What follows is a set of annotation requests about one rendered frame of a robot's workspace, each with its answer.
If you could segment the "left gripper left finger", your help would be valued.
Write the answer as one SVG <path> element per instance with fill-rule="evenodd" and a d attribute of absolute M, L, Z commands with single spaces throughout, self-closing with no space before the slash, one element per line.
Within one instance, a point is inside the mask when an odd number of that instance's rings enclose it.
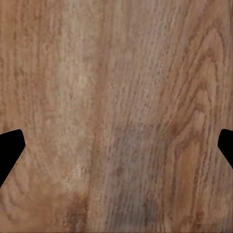
<path fill-rule="evenodd" d="M 0 134 L 0 187 L 25 148 L 21 129 Z"/>

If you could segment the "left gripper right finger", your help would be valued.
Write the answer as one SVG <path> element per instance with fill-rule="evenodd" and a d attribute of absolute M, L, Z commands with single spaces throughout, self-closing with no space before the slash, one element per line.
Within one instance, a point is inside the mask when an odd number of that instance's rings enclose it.
<path fill-rule="evenodd" d="M 233 131 L 222 129 L 217 146 L 233 167 Z"/>

